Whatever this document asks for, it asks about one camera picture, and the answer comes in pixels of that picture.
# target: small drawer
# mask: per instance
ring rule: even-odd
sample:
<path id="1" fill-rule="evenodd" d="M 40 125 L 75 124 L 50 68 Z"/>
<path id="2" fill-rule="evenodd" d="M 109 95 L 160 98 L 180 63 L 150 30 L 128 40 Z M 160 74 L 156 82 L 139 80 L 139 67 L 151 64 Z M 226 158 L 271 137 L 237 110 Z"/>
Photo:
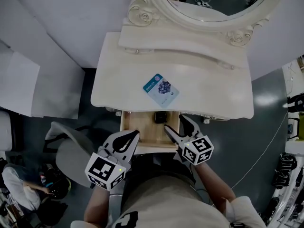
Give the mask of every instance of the small drawer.
<path id="1" fill-rule="evenodd" d="M 167 124 L 179 133 L 180 119 L 179 112 L 166 112 L 167 123 L 156 124 L 154 121 L 155 112 L 122 112 L 120 131 L 138 130 L 140 147 L 172 148 L 177 150 L 177 146 L 170 140 L 164 130 Z"/>

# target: beige shirt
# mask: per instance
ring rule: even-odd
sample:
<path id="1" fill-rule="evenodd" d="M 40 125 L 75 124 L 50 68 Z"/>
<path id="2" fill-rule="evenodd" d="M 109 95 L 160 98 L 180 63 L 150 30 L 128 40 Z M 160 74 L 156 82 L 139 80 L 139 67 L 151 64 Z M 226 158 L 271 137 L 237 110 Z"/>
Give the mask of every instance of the beige shirt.
<path id="1" fill-rule="evenodd" d="M 232 222 L 250 228 L 265 224 L 248 197 L 228 204 Z M 71 228 L 94 228 L 83 221 L 74 221 Z M 160 176 L 140 185 L 126 201 L 122 215 L 113 228 L 229 228 L 230 221 L 216 208 L 201 201 L 198 193 L 184 181 Z"/>

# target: person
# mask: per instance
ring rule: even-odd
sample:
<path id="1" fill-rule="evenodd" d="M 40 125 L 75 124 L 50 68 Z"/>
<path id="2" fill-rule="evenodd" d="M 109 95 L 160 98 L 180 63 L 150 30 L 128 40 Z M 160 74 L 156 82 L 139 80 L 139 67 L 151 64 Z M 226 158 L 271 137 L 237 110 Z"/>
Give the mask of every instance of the person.
<path id="1" fill-rule="evenodd" d="M 232 189 L 204 162 L 195 166 L 214 206 L 202 202 L 194 178 L 178 160 L 163 158 L 151 164 L 151 154 L 137 157 L 126 174 L 120 218 L 113 228 L 204 227 L 265 228 L 248 197 L 236 198 Z M 110 193 L 95 187 L 84 221 L 71 228 L 109 227 Z"/>
<path id="2" fill-rule="evenodd" d="M 39 208 L 42 193 L 52 194 L 48 188 L 41 185 L 38 173 L 23 166 L 7 164 L 3 169 L 2 178 L 16 202 L 29 211 Z"/>
<path id="3" fill-rule="evenodd" d="M 295 95 L 287 98 L 287 105 L 294 103 L 293 106 L 288 106 L 288 112 L 304 112 L 304 94 Z"/>

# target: wooden drawer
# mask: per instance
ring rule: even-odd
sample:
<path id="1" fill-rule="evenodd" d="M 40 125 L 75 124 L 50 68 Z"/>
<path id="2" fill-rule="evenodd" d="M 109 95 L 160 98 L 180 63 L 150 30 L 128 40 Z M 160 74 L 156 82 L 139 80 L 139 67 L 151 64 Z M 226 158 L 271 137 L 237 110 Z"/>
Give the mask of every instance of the wooden drawer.
<path id="1" fill-rule="evenodd" d="M 164 131 L 164 124 L 154 122 L 155 112 L 123 112 L 121 117 L 120 131 L 138 130 L 140 140 L 138 147 L 141 148 L 162 148 L 161 152 L 176 151 L 177 146 L 172 143 Z M 180 119 L 179 112 L 166 112 L 167 125 L 179 132 Z"/>

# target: mirror frame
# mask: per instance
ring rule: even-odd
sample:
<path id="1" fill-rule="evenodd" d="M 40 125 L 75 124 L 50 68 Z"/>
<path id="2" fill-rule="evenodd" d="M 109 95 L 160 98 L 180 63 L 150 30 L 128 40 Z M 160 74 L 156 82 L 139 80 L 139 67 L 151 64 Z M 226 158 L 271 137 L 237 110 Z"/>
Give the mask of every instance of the mirror frame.
<path id="1" fill-rule="evenodd" d="M 264 0 L 255 9 L 238 18 L 227 21 L 207 22 L 192 19 L 174 8 L 168 0 L 151 0 L 153 6 L 165 17 L 187 29 L 205 32 L 232 31 L 257 24 L 274 10 L 280 0 Z"/>

